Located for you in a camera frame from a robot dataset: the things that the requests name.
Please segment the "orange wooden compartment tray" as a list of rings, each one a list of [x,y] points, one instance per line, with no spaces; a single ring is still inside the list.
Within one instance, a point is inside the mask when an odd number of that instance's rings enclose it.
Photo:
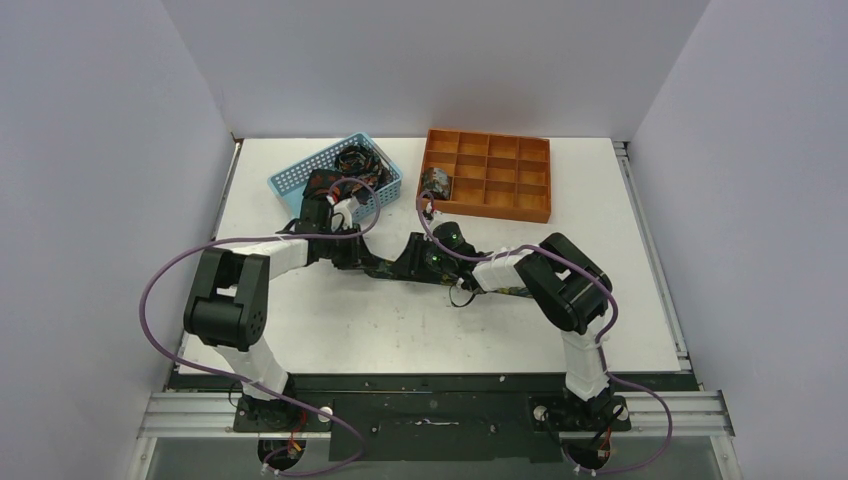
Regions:
[[[450,200],[434,200],[439,212],[546,223],[552,210],[548,139],[432,128],[420,177],[438,167],[452,177]]]

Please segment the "blue yellow floral tie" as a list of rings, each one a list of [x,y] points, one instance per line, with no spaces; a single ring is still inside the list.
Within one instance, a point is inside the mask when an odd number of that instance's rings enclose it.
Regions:
[[[369,277],[383,280],[406,281],[448,287],[457,286],[459,282],[458,278],[451,277],[450,275],[444,276],[429,270],[412,274],[395,273],[392,270],[392,265],[393,263],[390,261],[380,262],[377,267],[367,267],[364,268],[363,271]],[[501,288],[494,290],[494,293],[521,298],[533,298],[532,294],[526,287]]]

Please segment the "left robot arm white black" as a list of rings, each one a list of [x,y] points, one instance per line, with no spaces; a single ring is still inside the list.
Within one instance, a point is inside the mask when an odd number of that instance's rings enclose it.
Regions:
[[[184,328],[213,347],[242,377],[243,392],[260,403],[259,416],[282,431],[297,420],[289,373],[264,339],[269,284],[293,269],[327,259],[339,270],[375,271],[385,262],[372,254],[349,219],[345,201],[307,199],[300,216],[284,230],[293,234],[340,234],[342,240],[293,239],[254,243],[232,249],[203,250],[184,311]]]

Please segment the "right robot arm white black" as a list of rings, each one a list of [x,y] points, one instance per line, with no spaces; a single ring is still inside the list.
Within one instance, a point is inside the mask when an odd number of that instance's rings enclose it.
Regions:
[[[562,333],[568,421],[593,427],[605,415],[600,397],[609,377],[597,335],[609,307],[612,283],[564,234],[554,232],[537,245],[484,252],[468,243],[459,225],[446,222],[430,233],[412,233],[392,275],[409,281],[455,285],[474,294],[500,292],[533,299]]]

